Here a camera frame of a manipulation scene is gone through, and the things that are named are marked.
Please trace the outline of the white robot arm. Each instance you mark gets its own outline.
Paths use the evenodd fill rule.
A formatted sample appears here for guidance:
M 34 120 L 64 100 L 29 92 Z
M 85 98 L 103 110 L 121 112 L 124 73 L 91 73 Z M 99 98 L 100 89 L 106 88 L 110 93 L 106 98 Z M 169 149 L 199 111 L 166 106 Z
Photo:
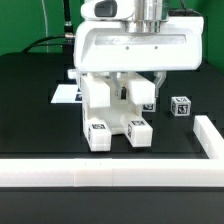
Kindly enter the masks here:
M 171 16 L 168 0 L 85 0 L 76 31 L 80 74 L 151 71 L 153 97 L 168 71 L 195 70 L 202 61 L 201 16 Z

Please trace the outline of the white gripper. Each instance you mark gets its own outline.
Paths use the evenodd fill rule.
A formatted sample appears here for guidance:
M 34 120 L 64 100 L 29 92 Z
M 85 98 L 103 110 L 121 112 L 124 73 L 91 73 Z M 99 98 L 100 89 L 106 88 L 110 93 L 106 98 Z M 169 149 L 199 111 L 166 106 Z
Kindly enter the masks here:
M 158 33 L 128 33 L 121 22 L 86 21 L 76 33 L 74 64 L 82 73 L 111 72 L 116 95 L 127 90 L 116 72 L 156 71 L 155 96 L 166 80 L 166 71 L 195 70 L 202 61 L 201 17 L 171 17 Z

